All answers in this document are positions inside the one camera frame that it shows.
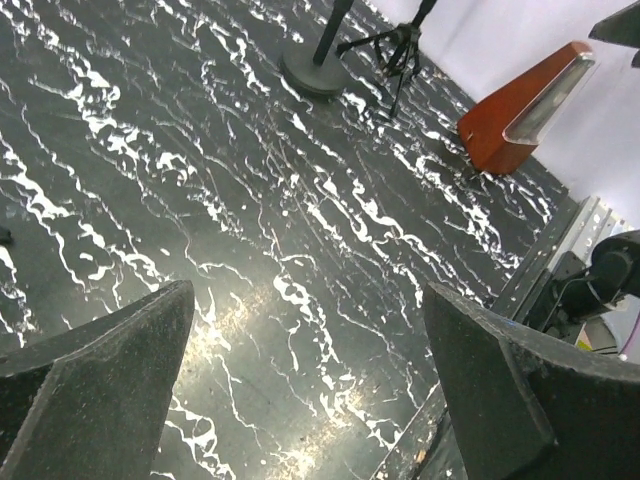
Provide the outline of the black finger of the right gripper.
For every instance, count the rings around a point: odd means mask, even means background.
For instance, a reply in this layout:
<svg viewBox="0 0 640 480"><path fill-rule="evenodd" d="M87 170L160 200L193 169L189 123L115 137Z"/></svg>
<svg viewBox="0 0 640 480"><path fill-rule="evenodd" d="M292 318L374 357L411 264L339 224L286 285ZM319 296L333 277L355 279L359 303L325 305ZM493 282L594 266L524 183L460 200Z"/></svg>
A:
<svg viewBox="0 0 640 480"><path fill-rule="evenodd" d="M597 22L589 38L607 44L624 46L636 50L631 61L632 68L639 67L640 48L640 2L635 1L621 10Z"/></svg>

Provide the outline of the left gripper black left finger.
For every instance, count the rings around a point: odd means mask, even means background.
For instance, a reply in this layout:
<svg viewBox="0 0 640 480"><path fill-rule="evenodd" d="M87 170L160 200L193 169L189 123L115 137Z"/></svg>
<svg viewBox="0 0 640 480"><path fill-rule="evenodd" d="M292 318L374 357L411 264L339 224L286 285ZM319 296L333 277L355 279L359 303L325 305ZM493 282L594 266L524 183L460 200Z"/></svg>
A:
<svg viewBox="0 0 640 480"><path fill-rule="evenodd" d="M4 479L146 479L194 317L191 282L1 357Z"/></svg>

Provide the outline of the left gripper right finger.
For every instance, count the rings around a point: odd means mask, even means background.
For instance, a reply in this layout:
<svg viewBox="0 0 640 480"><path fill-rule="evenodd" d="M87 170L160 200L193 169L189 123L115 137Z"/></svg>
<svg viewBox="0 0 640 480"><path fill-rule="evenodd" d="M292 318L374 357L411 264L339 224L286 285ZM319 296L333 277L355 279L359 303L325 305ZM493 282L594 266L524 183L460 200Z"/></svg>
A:
<svg viewBox="0 0 640 480"><path fill-rule="evenodd" d="M430 350L471 479L636 479L639 367L578 349L435 283Z"/></svg>

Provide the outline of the black tripod shock-mount stand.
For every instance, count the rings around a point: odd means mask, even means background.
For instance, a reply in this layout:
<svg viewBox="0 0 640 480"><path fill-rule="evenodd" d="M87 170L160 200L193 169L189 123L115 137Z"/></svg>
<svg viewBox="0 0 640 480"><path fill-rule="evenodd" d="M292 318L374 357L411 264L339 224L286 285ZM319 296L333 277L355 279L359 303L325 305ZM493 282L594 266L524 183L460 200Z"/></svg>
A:
<svg viewBox="0 0 640 480"><path fill-rule="evenodd" d="M341 58L352 49L372 44L381 73L388 78L398 78L396 93L389 111L390 119L397 114L402 88L421 71L419 52L421 25L436 3L436 0L422 0L410 22L400 23L391 30L369 37L340 43L336 47L336 54Z"/></svg>

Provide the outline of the black round-base mic stand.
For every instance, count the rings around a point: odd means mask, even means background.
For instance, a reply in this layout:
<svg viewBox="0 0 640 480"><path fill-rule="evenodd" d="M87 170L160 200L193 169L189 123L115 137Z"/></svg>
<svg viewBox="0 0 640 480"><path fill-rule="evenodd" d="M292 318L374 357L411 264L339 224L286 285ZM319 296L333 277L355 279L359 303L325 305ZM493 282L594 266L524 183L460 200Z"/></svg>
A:
<svg viewBox="0 0 640 480"><path fill-rule="evenodd" d="M291 87L312 98L333 98L345 88L348 73L342 61L331 54L333 42L353 0L333 3L331 14L316 46L291 44L280 57L280 69Z"/></svg>

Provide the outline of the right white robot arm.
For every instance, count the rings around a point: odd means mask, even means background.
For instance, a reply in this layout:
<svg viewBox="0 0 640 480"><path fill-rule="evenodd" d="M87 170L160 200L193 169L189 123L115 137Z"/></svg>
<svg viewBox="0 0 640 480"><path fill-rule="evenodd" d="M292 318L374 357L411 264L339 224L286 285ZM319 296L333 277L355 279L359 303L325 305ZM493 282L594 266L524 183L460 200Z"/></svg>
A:
<svg viewBox="0 0 640 480"><path fill-rule="evenodd" d="M596 197L565 210L540 241L514 320L575 343L584 325L639 297L639 231Z"/></svg>

